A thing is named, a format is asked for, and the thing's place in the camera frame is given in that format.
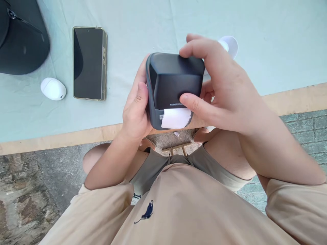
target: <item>finger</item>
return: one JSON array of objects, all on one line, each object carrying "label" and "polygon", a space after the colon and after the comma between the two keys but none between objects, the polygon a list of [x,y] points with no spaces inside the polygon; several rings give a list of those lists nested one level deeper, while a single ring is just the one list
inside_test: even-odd
[{"label": "finger", "polygon": [[142,116],[145,112],[149,94],[145,83],[139,82],[137,85],[138,89],[136,96],[130,105],[130,113]]},{"label": "finger", "polygon": [[186,36],[186,42],[188,43],[188,42],[190,42],[190,41],[192,41],[194,39],[202,39],[202,38],[204,38],[204,37],[200,36],[198,34],[189,33]]},{"label": "finger", "polygon": [[146,67],[146,61],[147,61],[147,58],[149,57],[149,55],[150,54],[147,54],[144,57],[139,69],[137,70],[135,80],[134,80],[134,83],[136,83],[136,87],[139,82],[146,83],[146,68],[145,67]]},{"label": "finger", "polygon": [[202,88],[201,88],[201,94],[200,94],[200,98],[203,99],[204,96],[209,93],[209,92],[213,92],[214,89],[212,88],[212,83],[211,80],[208,80],[206,82],[204,82],[202,84]]},{"label": "finger", "polygon": [[224,112],[224,109],[214,107],[194,94],[182,94],[180,102],[197,114],[201,119],[213,126],[218,126],[217,119],[221,117],[221,114]]},{"label": "finger", "polygon": [[211,93],[206,93],[203,100],[209,104],[211,104],[212,96]]},{"label": "finger", "polygon": [[204,59],[205,67],[212,79],[219,79],[219,76],[230,73],[233,67],[232,59],[220,43],[207,38],[191,40],[180,49],[180,56]]},{"label": "finger", "polygon": [[149,54],[147,54],[144,57],[141,65],[136,73],[132,88],[131,88],[129,95],[127,97],[127,100],[126,100],[126,107],[128,107],[132,103],[132,101],[134,100],[134,98],[136,96],[137,89],[138,89],[137,84],[139,82],[146,83],[146,61],[147,61],[148,57],[149,57]]}]

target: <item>smartphone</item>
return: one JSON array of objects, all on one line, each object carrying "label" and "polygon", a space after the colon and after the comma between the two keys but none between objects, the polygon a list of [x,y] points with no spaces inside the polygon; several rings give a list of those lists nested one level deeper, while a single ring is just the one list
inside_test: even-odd
[{"label": "smartphone", "polygon": [[105,99],[106,51],[107,34],[102,28],[73,28],[73,93],[76,99]]}]

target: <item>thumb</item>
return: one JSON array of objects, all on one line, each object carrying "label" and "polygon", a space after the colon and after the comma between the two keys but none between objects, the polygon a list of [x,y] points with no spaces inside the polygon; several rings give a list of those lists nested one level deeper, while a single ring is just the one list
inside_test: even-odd
[{"label": "thumb", "polygon": [[137,94],[130,108],[137,114],[143,114],[147,105],[149,94],[147,92],[146,84],[139,82],[137,84]]},{"label": "thumb", "polygon": [[215,107],[200,99],[194,94],[185,93],[180,97],[180,102],[193,111],[198,117],[215,126],[217,118],[222,112],[221,108]]}]

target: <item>white label paper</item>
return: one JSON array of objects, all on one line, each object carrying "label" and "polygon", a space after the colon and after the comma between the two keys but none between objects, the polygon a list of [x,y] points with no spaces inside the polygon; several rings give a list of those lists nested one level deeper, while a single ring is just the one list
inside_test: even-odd
[{"label": "white label paper", "polygon": [[187,125],[190,118],[191,110],[188,108],[164,109],[161,127],[168,129],[181,129]]}]

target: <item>knee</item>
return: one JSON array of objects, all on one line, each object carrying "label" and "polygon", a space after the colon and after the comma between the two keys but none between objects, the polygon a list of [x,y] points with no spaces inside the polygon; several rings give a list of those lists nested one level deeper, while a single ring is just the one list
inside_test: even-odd
[{"label": "knee", "polygon": [[83,157],[83,170],[88,174],[96,162],[101,158],[104,152],[108,149],[110,144],[101,144],[93,147]]}]

